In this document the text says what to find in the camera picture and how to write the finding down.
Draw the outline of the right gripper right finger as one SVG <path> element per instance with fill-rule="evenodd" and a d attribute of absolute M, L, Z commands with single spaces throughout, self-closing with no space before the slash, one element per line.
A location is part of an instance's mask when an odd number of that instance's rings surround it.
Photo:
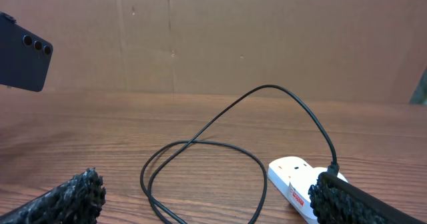
<path fill-rule="evenodd" d="M 308 195 L 320 224 L 425 224 L 328 172 L 318 175 Z"/>

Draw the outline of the blue Samsung Galaxy smartphone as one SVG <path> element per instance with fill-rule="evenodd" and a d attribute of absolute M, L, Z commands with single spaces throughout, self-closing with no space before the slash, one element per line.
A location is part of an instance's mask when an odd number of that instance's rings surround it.
<path fill-rule="evenodd" d="M 53 54 L 50 42 L 1 13 L 1 84 L 28 91 L 43 90 Z"/>

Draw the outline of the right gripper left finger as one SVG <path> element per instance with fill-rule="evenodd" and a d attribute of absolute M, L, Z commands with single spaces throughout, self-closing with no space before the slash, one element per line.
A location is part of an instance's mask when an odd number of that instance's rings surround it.
<path fill-rule="evenodd" d="M 106 189 L 94 168 L 1 216 L 1 224 L 97 223 Z"/>

